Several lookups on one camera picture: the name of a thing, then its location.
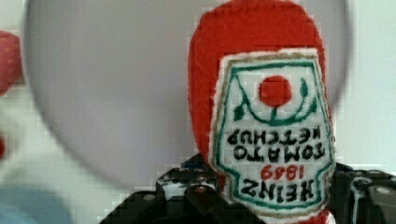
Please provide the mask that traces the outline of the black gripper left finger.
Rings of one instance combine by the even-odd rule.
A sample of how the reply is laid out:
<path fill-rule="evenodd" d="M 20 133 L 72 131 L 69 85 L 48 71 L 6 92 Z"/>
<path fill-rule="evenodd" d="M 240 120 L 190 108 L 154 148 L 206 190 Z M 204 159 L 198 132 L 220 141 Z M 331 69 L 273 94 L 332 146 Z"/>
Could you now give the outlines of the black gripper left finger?
<path fill-rule="evenodd" d="M 196 154 L 159 177 L 156 187 L 164 196 L 166 215 L 209 215 L 224 206 L 218 183 L 215 172 Z"/>

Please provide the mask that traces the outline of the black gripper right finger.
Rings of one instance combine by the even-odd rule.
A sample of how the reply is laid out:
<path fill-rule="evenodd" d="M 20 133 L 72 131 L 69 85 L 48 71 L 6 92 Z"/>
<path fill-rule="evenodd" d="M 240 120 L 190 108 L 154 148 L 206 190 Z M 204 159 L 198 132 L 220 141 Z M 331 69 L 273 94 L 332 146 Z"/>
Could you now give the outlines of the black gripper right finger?
<path fill-rule="evenodd" d="M 336 164 L 330 224 L 396 224 L 396 176 Z"/>

